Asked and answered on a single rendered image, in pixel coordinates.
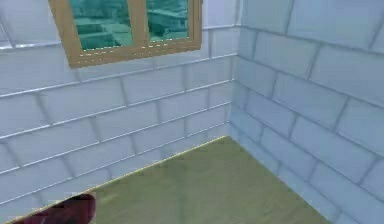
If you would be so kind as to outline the dark red round object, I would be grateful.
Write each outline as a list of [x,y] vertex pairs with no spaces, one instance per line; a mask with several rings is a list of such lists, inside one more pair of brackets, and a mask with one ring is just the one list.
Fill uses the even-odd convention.
[[80,194],[12,224],[90,224],[95,213],[95,197]]

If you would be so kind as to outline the wooden framed window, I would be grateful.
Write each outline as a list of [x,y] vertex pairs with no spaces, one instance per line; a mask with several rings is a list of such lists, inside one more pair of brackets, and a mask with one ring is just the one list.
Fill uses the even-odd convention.
[[72,68],[202,47],[203,0],[48,0]]

